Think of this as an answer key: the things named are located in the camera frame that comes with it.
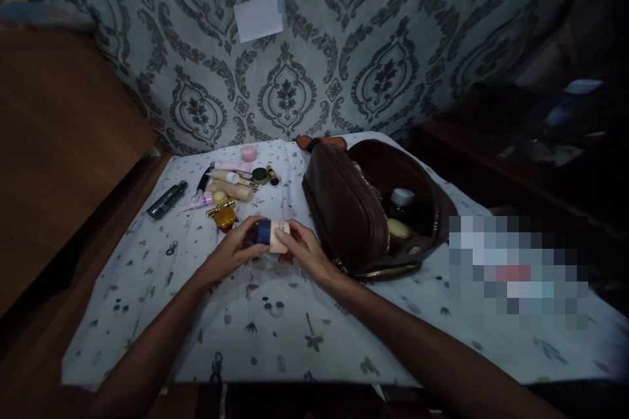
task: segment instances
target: wall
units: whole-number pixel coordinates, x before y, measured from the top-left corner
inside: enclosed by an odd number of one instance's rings
[[[413,123],[503,81],[566,0],[283,0],[284,31],[240,44],[246,0],[49,0],[86,12],[176,154]]]

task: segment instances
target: bedsheet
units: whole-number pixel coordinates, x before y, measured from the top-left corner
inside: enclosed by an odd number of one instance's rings
[[[351,146],[381,133],[344,136]],[[293,142],[256,144],[254,167],[268,163],[280,177],[249,202],[239,202],[240,221],[262,214],[294,218],[314,227],[301,189],[309,155]],[[238,160],[239,147],[173,157],[155,190],[126,230],[99,275],[85,316],[63,360],[62,381],[94,389],[178,289],[224,237],[204,209],[161,220],[146,209],[171,185],[186,180],[194,194],[212,160]],[[490,215],[434,171],[461,215]],[[416,274],[368,287],[475,349],[521,383],[580,378],[618,378],[627,319],[589,292],[587,330],[492,331],[453,314],[449,249],[442,245]],[[265,254],[213,288],[172,369],[175,382],[360,382],[416,386],[417,382],[364,326],[293,266]]]

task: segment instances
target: white bottle cap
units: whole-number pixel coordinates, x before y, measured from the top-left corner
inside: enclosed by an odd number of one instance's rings
[[[400,206],[408,206],[413,202],[415,193],[407,189],[395,189],[391,194],[391,201]]]
[[[235,172],[227,172],[227,181],[230,183],[238,183],[240,175]]]

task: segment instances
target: forearm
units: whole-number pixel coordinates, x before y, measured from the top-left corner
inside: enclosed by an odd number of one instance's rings
[[[562,417],[486,358],[345,276],[322,287],[424,387],[468,417]]]
[[[208,282],[198,273],[186,282],[105,379],[89,417],[142,417],[148,411],[207,289]]]

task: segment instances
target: hand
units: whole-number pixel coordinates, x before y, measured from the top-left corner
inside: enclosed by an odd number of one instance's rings
[[[218,282],[254,257],[259,257],[269,251],[269,246],[265,244],[247,246],[248,236],[254,224],[262,219],[266,218],[264,216],[249,216],[240,226],[227,233],[197,271],[200,272],[200,277],[204,282]]]
[[[297,257],[303,269],[316,283],[326,283],[341,275],[323,252],[312,229],[289,219],[290,236],[280,229],[275,230],[278,240]]]

